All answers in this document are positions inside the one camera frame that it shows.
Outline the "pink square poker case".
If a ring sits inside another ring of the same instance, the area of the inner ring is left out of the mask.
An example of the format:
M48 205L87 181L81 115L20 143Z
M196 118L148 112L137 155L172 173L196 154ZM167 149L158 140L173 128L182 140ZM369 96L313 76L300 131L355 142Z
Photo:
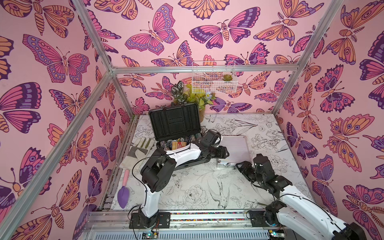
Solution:
M237 164L251 161L245 136L222 136L220 146L226 147L230 155L225 159L216 159L219 169L235 170Z

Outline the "dark grey poker case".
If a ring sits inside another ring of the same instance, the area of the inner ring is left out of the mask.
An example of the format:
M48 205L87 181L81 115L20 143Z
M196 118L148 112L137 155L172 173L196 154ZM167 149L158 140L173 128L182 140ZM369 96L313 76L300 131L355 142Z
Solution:
M149 117L157 142L195 135L201 130L196 104L150 110Z

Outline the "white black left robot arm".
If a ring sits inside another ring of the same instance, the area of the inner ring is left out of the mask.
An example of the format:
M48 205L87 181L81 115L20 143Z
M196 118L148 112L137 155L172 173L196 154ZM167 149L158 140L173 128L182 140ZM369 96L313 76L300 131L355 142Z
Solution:
M201 138L173 151L158 148L141 169L141 182L146 190L144 206L139 213L142 220L152 220L159 212L160 192L168 185L175 170L203 164L214 159L226 159L228 150L219 143L222 135L208 130Z

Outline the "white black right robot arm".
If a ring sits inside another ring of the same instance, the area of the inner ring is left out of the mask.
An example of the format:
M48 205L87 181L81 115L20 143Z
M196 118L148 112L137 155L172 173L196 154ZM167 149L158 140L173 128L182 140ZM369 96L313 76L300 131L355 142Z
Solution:
M249 211L254 222L270 227L287 227L306 240L365 240L364 230L356 223L348 224L332 216L308 199L291 181L277 175L269 159L258 154L253 162L236 164L237 170L250 182L271 194L275 200L257 216Z

